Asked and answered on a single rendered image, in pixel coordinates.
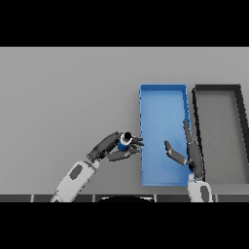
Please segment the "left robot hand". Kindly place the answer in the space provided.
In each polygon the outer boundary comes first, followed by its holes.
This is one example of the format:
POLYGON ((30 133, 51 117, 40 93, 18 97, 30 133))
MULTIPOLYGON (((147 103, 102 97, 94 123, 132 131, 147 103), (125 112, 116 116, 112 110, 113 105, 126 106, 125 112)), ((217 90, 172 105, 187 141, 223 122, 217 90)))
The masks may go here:
POLYGON ((105 158, 107 158, 108 161, 117 161, 127 159, 133 154, 138 154, 138 147, 144 145, 143 139, 141 137, 133 136, 132 134, 132 141, 129 144, 128 149, 125 151, 119 151, 117 149, 120 137, 123 133, 124 132, 116 131, 106 136, 87 154, 87 158, 91 162, 103 160, 105 158))

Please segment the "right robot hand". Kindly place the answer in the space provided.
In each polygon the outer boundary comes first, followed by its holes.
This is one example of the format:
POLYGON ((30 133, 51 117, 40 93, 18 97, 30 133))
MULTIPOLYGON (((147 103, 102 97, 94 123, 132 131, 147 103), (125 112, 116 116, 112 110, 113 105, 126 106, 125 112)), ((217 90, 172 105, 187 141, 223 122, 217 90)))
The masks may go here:
POLYGON ((187 157, 184 157, 177 151, 175 151, 170 143, 165 140, 164 146, 166 155, 172 160, 178 162, 181 165, 188 165, 195 178, 204 178, 204 165, 202 162, 202 156, 198 144, 194 141, 188 122, 186 119, 183 120, 183 128, 185 131, 185 137, 187 142, 187 157))

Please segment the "blue pipe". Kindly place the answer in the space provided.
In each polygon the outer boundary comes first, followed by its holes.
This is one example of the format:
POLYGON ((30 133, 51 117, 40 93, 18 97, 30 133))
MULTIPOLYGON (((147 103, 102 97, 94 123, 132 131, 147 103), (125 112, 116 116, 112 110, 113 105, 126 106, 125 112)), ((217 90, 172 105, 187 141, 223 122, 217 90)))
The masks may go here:
POLYGON ((132 141, 132 135, 129 131, 123 133, 120 137, 117 149, 119 151, 125 151, 128 149, 129 144, 132 141))

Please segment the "dark grey bin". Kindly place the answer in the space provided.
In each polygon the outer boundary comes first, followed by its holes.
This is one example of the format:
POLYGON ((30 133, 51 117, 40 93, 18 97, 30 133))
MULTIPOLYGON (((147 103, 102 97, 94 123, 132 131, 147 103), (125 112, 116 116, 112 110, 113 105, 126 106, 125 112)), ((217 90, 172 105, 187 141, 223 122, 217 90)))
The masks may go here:
POLYGON ((249 184, 249 126, 241 85, 195 85, 192 94, 205 180, 249 184))

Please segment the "blue bin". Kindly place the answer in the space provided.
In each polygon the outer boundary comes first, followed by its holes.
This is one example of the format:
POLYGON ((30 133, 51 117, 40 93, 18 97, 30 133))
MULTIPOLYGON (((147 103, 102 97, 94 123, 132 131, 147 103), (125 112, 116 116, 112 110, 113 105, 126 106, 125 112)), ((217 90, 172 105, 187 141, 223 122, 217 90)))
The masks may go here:
POLYGON ((190 121, 189 100, 185 84, 141 84, 140 136, 142 185, 144 187, 186 186, 190 174, 166 155, 164 141, 172 149, 187 156, 183 120, 190 121))

